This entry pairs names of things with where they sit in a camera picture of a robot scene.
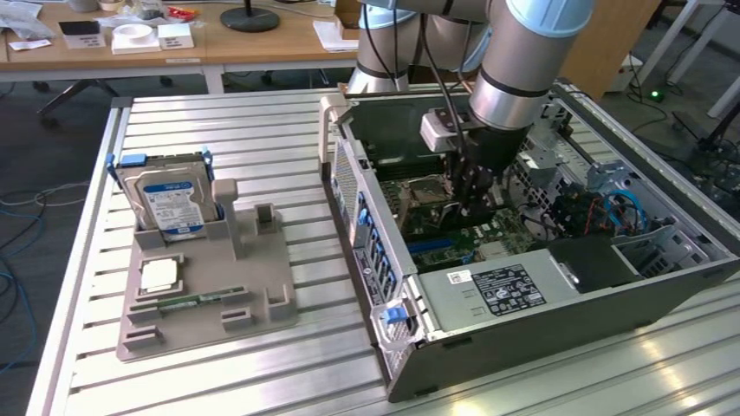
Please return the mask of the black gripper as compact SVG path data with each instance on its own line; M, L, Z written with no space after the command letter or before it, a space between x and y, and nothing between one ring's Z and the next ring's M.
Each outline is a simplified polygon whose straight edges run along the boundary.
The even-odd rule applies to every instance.
M515 130L471 129L448 156L448 178L455 195L483 195L512 164L530 127Z

